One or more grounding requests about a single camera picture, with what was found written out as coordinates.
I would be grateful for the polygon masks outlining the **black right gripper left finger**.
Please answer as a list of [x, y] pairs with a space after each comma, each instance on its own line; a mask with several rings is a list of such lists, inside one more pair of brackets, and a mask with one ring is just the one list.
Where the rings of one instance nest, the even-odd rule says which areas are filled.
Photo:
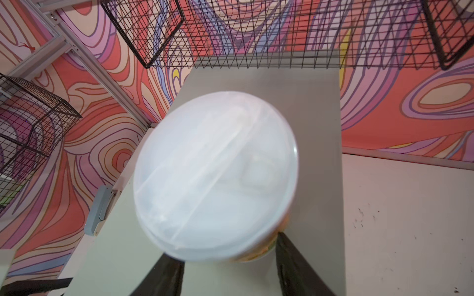
[[131, 296], [180, 296], [185, 262], [163, 254]]

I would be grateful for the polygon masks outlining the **orange fruit can plastic lid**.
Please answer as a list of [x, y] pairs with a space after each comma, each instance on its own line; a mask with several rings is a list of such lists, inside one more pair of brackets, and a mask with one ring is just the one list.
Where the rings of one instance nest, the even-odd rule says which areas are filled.
[[221, 91], [154, 128], [133, 175], [138, 223], [181, 261], [253, 261], [288, 221], [298, 183], [294, 133], [270, 103]]

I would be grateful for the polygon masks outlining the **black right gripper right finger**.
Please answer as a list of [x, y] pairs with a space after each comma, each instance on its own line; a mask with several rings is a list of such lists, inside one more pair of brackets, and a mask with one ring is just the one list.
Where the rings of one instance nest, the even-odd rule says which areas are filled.
[[285, 233], [278, 233], [275, 252], [283, 296], [335, 296]]

